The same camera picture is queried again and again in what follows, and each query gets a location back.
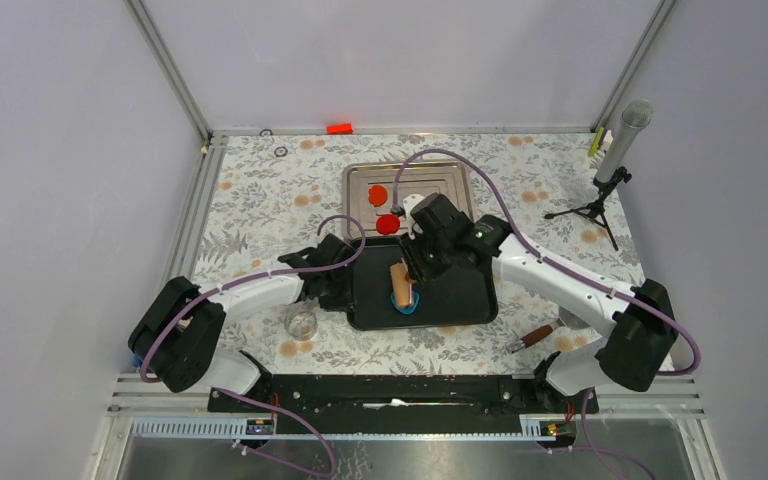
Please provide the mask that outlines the black plastic tray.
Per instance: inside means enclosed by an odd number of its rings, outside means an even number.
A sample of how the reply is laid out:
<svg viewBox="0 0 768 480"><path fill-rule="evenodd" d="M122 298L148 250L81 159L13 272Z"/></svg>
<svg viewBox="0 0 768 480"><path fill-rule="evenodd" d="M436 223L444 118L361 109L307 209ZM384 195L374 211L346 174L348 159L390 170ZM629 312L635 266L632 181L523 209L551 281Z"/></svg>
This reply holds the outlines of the black plastic tray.
<svg viewBox="0 0 768 480"><path fill-rule="evenodd" d="M494 282L479 271L454 267L432 282L415 286L411 313L393 305L389 268L401 259L393 237L369 239L353 263L354 310L349 325L360 331L487 324L498 315Z"/></svg>

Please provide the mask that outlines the blue dough piece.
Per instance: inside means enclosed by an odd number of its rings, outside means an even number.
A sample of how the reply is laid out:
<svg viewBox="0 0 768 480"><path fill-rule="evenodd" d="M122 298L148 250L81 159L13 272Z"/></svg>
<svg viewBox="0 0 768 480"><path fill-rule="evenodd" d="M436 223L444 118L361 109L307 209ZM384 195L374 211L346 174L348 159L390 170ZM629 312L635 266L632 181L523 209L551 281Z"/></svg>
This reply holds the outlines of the blue dough piece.
<svg viewBox="0 0 768 480"><path fill-rule="evenodd" d="M419 301L420 301L420 294L418 292L413 292L410 303L407 306L401 306L396 301L395 294L394 293L390 294L390 302L393 305L393 308L402 315L412 315L418 308Z"/></svg>

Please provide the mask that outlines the wooden dough roller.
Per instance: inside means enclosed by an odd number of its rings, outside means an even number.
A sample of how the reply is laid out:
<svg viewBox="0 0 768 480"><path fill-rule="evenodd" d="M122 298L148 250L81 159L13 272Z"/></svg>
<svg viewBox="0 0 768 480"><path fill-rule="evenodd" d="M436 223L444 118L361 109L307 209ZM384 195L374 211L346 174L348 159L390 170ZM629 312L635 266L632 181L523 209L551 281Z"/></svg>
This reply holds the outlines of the wooden dough roller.
<svg viewBox="0 0 768 480"><path fill-rule="evenodd" d="M397 262L389 267L391 280L391 293L396 296L396 301L401 306L407 306L413 293L413 280L404 262Z"/></svg>

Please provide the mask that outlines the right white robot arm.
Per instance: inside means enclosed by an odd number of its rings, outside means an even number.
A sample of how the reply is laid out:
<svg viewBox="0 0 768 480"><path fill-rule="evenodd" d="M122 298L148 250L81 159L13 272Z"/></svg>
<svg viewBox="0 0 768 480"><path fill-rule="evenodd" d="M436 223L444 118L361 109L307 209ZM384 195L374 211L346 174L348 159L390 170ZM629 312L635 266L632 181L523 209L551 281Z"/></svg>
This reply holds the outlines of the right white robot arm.
<svg viewBox="0 0 768 480"><path fill-rule="evenodd" d="M411 280L424 285L456 267L475 269L538 294L599 334L535 369L533 396L543 410L557 412L591 387L650 388L678 337L666 321L672 305L664 285L611 280L526 247L508 221L492 215L472 221L440 193L410 195L396 210L406 220L399 246Z"/></svg>

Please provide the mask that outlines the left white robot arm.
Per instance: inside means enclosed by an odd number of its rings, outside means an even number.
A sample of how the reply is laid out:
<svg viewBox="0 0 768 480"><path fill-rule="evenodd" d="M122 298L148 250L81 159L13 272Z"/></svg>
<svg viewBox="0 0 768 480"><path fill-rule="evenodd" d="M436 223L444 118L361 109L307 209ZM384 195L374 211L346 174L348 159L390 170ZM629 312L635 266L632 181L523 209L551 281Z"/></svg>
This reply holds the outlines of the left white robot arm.
<svg viewBox="0 0 768 480"><path fill-rule="evenodd" d="M141 380L172 393L211 387L231 392L245 410L261 409L271 387L249 355L219 348L226 321L320 300L343 307L351 299L350 266L366 244L365 238L353 246L328 234L314 247L281 256L270 269L226 284L206 288L184 276L169 280L128 339L141 362Z"/></svg>

